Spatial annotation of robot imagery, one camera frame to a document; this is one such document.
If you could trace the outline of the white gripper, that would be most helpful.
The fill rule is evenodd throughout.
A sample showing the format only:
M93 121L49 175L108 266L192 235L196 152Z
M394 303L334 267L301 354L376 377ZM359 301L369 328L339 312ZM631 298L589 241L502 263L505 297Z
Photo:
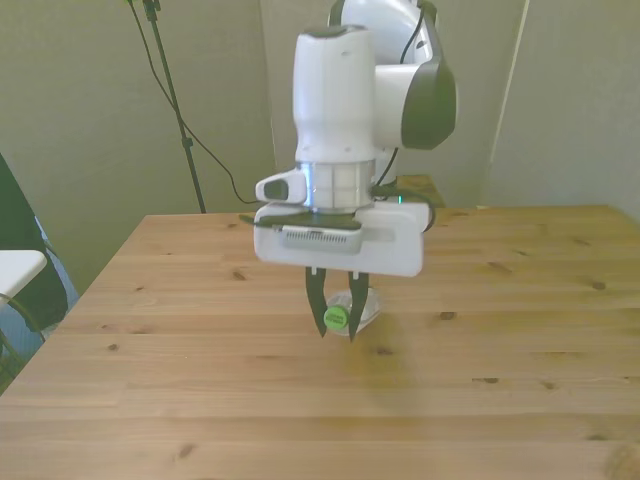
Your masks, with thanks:
M423 231L430 214L423 203L383 201L352 215L316 218L303 207L270 203L254 217L254 250L265 262L306 267L307 299L321 337L327 332L325 269L351 271L348 332L353 342L368 299L367 273L404 277L420 273Z

